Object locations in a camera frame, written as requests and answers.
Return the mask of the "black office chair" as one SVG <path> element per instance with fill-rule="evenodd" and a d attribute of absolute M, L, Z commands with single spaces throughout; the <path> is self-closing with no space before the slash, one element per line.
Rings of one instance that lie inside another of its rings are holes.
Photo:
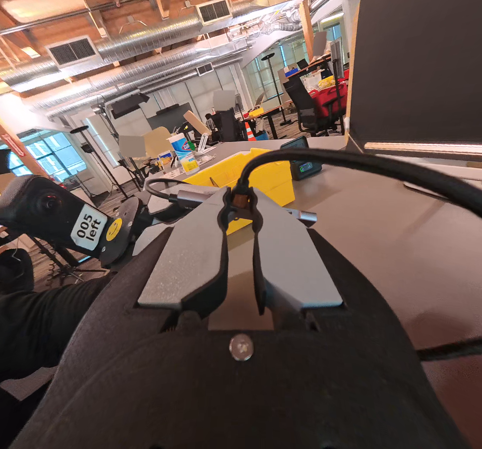
<path fill-rule="evenodd" d="M 299 77 L 289 78 L 283 86 L 296 108 L 300 132 L 309 134 L 311 137 L 328 136 L 330 133 L 338 132 L 337 122 L 340 110 L 337 118 L 322 117 Z"/>

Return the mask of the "black display panel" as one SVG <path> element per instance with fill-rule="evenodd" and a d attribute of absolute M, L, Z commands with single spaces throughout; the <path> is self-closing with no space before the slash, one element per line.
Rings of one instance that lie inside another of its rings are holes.
<path fill-rule="evenodd" d="M 481 0 L 360 0 L 357 144 L 481 144 Z"/>

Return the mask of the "grey usb hub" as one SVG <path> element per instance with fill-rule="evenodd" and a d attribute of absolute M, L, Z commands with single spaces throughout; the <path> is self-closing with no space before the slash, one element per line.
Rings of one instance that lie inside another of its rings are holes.
<path fill-rule="evenodd" d="M 144 190 L 150 194 L 159 198 L 167 198 L 165 193 L 177 193 L 177 192 L 215 192 L 220 191 L 220 187 L 203 187 L 198 185 L 192 185 L 186 181 L 177 181 L 165 177 L 150 178 L 144 183 Z M 299 211 L 292 208 L 284 208 L 284 210 L 290 213 L 298 221 L 303 223 L 307 228 L 312 227 L 317 222 L 317 215 L 313 212 Z M 240 221 L 246 220 L 252 222 L 253 216 L 247 209 L 241 209 L 229 205 L 228 221 Z M 172 224 L 175 222 L 160 222 L 166 224 Z"/>

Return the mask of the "disinfectant wipes canister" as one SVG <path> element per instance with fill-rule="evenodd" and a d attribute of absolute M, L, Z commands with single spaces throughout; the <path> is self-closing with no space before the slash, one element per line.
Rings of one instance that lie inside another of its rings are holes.
<path fill-rule="evenodd" d="M 200 167 L 185 135 L 179 133 L 170 136 L 167 140 L 170 142 L 185 174 L 187 176 L 196 174 Z"/>

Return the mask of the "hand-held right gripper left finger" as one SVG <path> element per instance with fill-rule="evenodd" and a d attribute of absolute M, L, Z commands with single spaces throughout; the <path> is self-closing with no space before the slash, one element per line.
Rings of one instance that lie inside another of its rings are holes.
<path fill-rule="evenodd" d="M 175 223 L 137 303 L 208 317 L 227 294 L 231 189 L 220 188 Z"/>

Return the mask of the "white stand with beige paddle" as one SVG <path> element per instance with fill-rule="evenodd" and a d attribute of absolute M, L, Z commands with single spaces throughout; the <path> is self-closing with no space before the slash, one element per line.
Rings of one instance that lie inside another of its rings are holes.
<path fill-rule="evenodd" d="M 184 119 L 193 126 L 194 130 L 201 135 L 201 139 L 197 146 L 197 152 L 199 154 L 204 154 L 208 151 L 207 142 L 212 135 L 211 130 L 190 110 L 188 110 L 183 116 Z"/>

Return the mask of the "black floor lamp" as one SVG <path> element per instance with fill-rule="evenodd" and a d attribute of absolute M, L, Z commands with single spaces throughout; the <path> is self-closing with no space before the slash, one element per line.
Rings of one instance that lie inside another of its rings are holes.
<path fill-rule="evenodd" d="M 262 61 L 268 62 L 269 71 L 270 71 L 270 74 L 271 74 L 271 78 L 272 78 L 272 80 L 273 80 L 275 93 L 276 93 L 276 96 L 277 96 L 278 101 L 279 101 L 280 111 L 281 111 L 282 118 L 283 118 L 283 122 L 280 123 L 280 126 L 287 126 L 287 125 L 291 125 L 291 124 L 292 124 L 292 120 L 291 120 L 291 119 L 286 119 L 286 115 L 285 115 L 285 112 L 284 112 L 284 108 L 282 107 L 281 97 L 280 97 L 280 94 L 279 94 L 279 92 L 278 92 L 278 86 L 277 86 L 277 83 L 276 83 L 276 79 L 275 79 L 275 76 L 274 76 L 274 72 L 273 72 L 273 68 L 272 68 L 272 63 L 271 63 L 271 59 L 272 59 L 272 57 L 274 57 L 274 55 L 275 55 L 274 52 L 269 53 L 269 54 L 265 55 L 264 57 L 262 57 Z"/>

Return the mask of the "silver display stand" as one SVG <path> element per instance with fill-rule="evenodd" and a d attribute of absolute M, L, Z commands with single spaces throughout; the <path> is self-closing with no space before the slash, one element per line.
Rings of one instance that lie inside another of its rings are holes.
<path fill-rule="evenodd" d="M 481 190 L 481 144 L 357 142 L 345 134 L 346 150 L 400 160 L 449 175 Z"/>

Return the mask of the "black charging case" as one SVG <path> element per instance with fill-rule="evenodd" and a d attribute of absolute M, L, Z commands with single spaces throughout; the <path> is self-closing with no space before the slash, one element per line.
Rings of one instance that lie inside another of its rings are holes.
<path fill-rule="evenodd" d="M 309 148 L 308 139 L 306 136 L 301 135 L 295 139 L 292 139 L 280 146 L 280 149 L 302 149 Z M 323 165 L 321 163 L 297 160 L 290 161 L 290 170 L 292 180 L 301 181 L 311 176 L 317 175 L 322 171 Z"/>

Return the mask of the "yellow plastic bin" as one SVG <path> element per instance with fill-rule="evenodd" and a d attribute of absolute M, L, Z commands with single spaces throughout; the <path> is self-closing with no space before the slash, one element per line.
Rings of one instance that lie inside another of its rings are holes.
<path fill-rule="evenodd" d="M 186 181 L 202 187 L 235 187 L 245 165 L 268 149 L 251 148 L 240 151 L 214 165 L 204 168 Z M 259 189 L 275 203 L 286 206 L 295 200 L 290 163 L 288 161 L 264 164 L 256 168 L 249 178 L 250 186 Z"/>

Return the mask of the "red storage crate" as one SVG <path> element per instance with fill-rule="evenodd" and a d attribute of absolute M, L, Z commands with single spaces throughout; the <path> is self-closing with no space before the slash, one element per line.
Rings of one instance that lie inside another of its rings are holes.
<path fill-rule="evenodd" d="M 339 108 L 342 115 L 346 114 L 348 83 L 343 80 L 338 83 L 338 88 L 334 81 L 326 83 L 311 89 L 309 95 L 314 100 L 318 111 L 322 117 L 339 116 Z"/>

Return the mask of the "wooden backing board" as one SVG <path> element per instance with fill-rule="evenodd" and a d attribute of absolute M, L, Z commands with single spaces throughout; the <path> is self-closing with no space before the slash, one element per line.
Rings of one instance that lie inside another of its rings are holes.
<path fill-rule="evenodd" d="M 356 53 L 356 42 L 357 42 L 357 30 L 358 30 L 358 17 L 359 17 L 360 2 L 358 3 L 357 9 L 352 23 L 352 46 L 350 51 L 350 67 L 349 67 L 349 77 L 348 77 L 348 87 L 347 87 L 347 102 L 346 102 L 346 115 L 344 119 L 345 126 L 345 138 L 349 139 L 349 129 L 350 129 L 350 114 L 351 114 L 351 104 L 352 104 L 352 90 L 353 90 L 353 78 L 354 78 L 354 62 Z"/>

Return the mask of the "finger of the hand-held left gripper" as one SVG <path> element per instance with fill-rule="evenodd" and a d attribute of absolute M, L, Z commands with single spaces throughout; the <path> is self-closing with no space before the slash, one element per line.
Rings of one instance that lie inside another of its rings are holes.
<path fill-rule="evenodd" d="M 151 242 L 153 242 L 159 235 L 161 235 L 166 229 L 174 228 L 174 223 L 157 223 L 146 228 L 142 234 L 136 240 L 132 256 L 135 257 L 141 253 Z"/>
<path fill-rule="evenodd" d="M 203 204 L 215 192 L 165 193 L 167 198 L 151 196 L 148 202 L 149 214 L 158 222 L 176 222 Z"/>

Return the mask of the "silver air duct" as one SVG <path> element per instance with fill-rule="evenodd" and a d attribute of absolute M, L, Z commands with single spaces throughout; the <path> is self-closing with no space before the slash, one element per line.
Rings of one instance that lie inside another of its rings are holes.
<path fill-rule="evenodd" d="M 168 19 L 142 30 L 117 36 L 111 40 L 94 42 L 98 54 L 91 59 L 76 61 L 72 66 L 58 67 L 49 57 L 21 63 L 15 69 L 1 71 L 1 81 L 17 92 L 25 92 L 52 84 L 65 78 L 90 72 L 114 62 L 152 52 L 158 48 L 173 45 L 197 35 L 209 33 L 232 24 L 240 23 L 246 15 L 253 16 L 254 7 L 247 3 L 238 5 L 232 16 L 218 19 L 204 25 L 198 12 L 176 19 Z"/>

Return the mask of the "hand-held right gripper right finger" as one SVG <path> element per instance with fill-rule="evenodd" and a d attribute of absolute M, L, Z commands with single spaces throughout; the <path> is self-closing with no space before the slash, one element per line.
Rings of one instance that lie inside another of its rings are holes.
<path fill-rule="evenodd" d="M 340 307 L 342 297 L 309 228 L 259 189 L 252 190 L 253 271 L 259 314 Z"/>

